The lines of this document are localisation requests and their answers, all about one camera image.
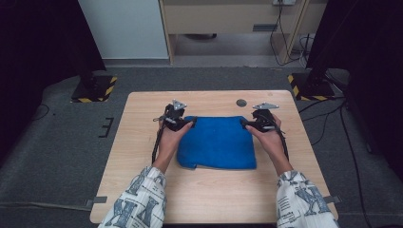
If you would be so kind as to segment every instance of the hand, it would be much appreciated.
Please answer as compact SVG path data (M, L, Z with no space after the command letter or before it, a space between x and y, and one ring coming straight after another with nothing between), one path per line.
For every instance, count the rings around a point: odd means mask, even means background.
M159 144L159 153L157 159L154 161L152 166L160 169L165 173L168 165L178 149L179 142L186 132L192 127L193 122L186 124L179 131L172 131L168 127L163 129L163 135Z
M275 114L273 114L273 117L278 127L280 127L281 120ZM287 157L284 154L281 138L276 130L260 132L255 127L250 125L247 125L246 129L256 138L258 138L260 144L263 146L263 149L272 160L278 175L281 175L286 171L293 170L293 166L288 162Z

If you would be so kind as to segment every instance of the blue towel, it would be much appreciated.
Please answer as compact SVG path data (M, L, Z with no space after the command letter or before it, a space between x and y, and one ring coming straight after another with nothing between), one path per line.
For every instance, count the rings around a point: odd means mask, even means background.
M178 163L194 169L203 165L221 169L255 169L252 135L240 125L241 116L198 117L182 138Z

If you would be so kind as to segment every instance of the light wood tabletop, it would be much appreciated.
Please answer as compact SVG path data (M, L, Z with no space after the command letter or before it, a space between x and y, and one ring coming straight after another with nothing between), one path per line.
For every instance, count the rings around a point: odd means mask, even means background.
M187 104L183 116L243 116L250 121L255 110L252 105L278 105L271 111L281 119L291 164L317 185L323 197L330 195L289 91L133 92L128 96L97 194L107 200L94 204L90 215L93 223L102 221L131 180L151 164L158 130L153 119L160 117L173 99ZM237 106L238 99L245 100L247 106ZM165 174L168 201L164 223L276 222L276 170L256 138L254 147L258 166L254 170L190 170L180 167L174 158ZM335 206L328 205L337 219Z

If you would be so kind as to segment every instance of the black stand base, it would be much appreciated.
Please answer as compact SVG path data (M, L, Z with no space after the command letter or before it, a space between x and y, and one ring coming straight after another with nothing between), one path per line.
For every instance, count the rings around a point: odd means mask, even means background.
M96 83L93 88L86 88L84 83L80 81L71 96L71 101L74 103L106 101L115 85L116 77L94 76L94 79L96 80Z
M320 82L315 85L309 85L309 73L293 73L288 76L288 81L293 88L297 100L326 100L335 96L328 82Z

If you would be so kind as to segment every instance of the patterned sleeve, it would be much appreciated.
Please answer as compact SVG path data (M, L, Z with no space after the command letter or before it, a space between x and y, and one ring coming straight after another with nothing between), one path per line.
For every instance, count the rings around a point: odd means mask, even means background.
M278 228L339 227L317 187L298 171L288 171L278 179Z
M162 227L165 217L165 176L146 167L115 201L98 228Z

